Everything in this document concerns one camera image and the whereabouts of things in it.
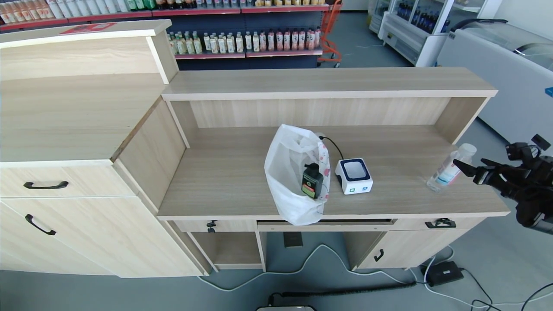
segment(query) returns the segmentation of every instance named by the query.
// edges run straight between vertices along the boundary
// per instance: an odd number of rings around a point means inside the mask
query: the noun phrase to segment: bottle cap
[[[459,147],[459,153],[465,157],[471,157],[476,153],[476,147],[471,144],[462,144]]]

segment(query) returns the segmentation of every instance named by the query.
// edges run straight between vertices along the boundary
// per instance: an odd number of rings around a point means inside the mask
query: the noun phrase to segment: white plastic bag
[[[321,193],[312,199],[301,191],[305,164],[317,163],[324,177]],[[330,191],[330,159],[325,144],[308,129],[281,125],[265,159],[265,175],[276,208],[295,226],[321,220]]]

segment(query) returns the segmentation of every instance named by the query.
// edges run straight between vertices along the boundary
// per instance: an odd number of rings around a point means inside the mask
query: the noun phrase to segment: refrigerator
[[[478,117],[508,142],[539,134],[553,144],[553,41],[506,21],[477,20],[449,34],[437,64],[466,67],[499,90]]]
[[[434,66],[454,25],[493,18],[500,5],[501,0],[392,0],[382,15],[378,38],[414,66]]]

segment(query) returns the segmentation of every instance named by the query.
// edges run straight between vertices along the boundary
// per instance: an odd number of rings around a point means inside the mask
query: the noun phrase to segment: black device
[[[426,267],[421,266],[422,275],[424,275],[426,269]],[[464,277],[461,269],[453,261],[448,261],[428,268],[425,282],[428,282],[428,285],[432,287],[457,281]]]
[[[477,185],[490,185],[501,196],[517,205],[517,221],[527,228],[553,235],[553,157],[541,156],[551,144],[541,136],[532,139],[536,145],[513,143],[505,146],[509,160],[520,160],[513,167],[488,159],[481,159],[484,167],[474,167],[459,160],[453,163]]]

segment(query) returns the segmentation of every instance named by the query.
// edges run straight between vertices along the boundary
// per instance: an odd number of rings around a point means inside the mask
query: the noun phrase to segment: gray floor
[[[343,66],[404,66],[397,54],[376,46],[378,41],[367,31],[365,14],[343,14],[335,34],[351,32],[338,42],[345,55]],[[507,163],[504,142],[482,122],[475,122],[460,143],[478,148],[476,159],[486,157]],[[514,203],[507,201],[514,211]],[[285,249],[280,234],[270,234],[268,269],[294,271],[319,244],[335,249],[346,261],[340,234],[304,234],[303,248]],[[479,224],[455,241],[455,262],[469,269],[495,302],[519,302],[534,290],[553,281],[553,237],[519,226],[514,213]],[[448,249],[440,253],[448,256]],[[398,279],[413,276],[402,269],[387,269]],[[222,287],[233,287],[259,271],[222,271],[208,279]],[[282,291],[326,291],[392,284],[385,276],[354,276],[345,271],[340,260],[326,249],[319,250],[305,269],[293,276],[263,276],[232,293],[218,291],[195,277],[162,279],[119,279],[117,277],[68,276],[0,271],[0,308],[2,311],[139,311],[139,310],[256,310],[267,296]],[[437,291],[470,302],[486,300],[469,277],[435,288]],[[553,297],[530,303],[526,311],[550,310]],[[279,305],[309,304],[318,311],[329,310],[431,310],[468,311],[469,307],[429,293],[424,286],[342,297],[279,299]],[[501,307],[504,311],[520,306]]]

